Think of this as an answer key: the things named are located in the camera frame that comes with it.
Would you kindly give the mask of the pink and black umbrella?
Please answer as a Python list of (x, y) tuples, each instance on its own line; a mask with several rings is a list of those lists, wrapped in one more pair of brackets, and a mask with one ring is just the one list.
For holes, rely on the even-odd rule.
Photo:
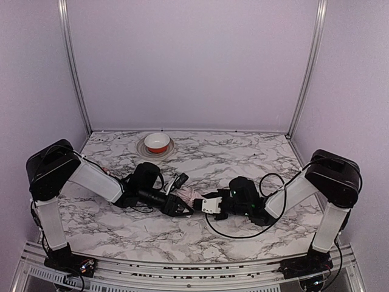
[(176, 195), (181, 198), (188, 206), (193, 207), (196, 199), (203, 200), (204, 197), (194, 188), (181, 188), (176, 191)]

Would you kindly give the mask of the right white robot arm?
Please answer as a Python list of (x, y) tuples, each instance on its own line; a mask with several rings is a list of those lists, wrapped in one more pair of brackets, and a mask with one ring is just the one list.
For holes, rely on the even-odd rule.
[(356, 162), (325, 150), (316, 150), (311, 160), (288, 182), (265, 195), (260, 187), (243, 176), (230, 181), (228, 189), (195, 199), (193, 207), (215, 220), (229, 214), (247, 217), (253, 224), (269, 229), (290, 209), (316, 193), (327, 205), (306, 258), (328, 257), (339, 232), (357, 203), (363, 179)]

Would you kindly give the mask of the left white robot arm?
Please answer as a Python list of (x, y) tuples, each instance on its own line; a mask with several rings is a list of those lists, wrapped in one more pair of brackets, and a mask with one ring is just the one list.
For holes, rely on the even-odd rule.
[(169, 217), (190, 216), (194, 212), (182, 198), (154, 188), (162, 177), (158, 166), (143, 162), (133, 173), (118, 178), (76, 152), (65, 139), (32, 155), (26, 162), (26, 172), (32, 213), (46, 241), (47, 257), (57, 265), (71, 266), (83, 261), (72, 252), (66, 239), (58, 205), (58, 197), (68, 184), (122, 209), (141, 204)]

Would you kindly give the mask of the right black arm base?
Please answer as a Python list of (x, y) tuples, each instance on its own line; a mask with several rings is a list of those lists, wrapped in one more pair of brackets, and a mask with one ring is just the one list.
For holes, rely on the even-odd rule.
[(278, 271), (283, 274), (285, 279), (308, 276), (310, 274), (329, 271), (333, 268), (331, 260), (308, 259), (299, 257), (295, 259), (286, 259), (280, 262)]

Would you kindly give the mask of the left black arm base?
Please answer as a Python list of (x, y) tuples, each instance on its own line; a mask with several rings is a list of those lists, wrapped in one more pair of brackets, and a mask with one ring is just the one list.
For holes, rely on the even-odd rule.
[(96, 270), (97, 260), (95, 258), (87, 258), (82, 256), (74, 256), (69, 261), (62, 260), (60, 262), (56, 262), (53, 259), (45, 258), (44, 266), (63, 271), (69, 272), (72, 275), (81, 275), (83, 277), (94, 276)]

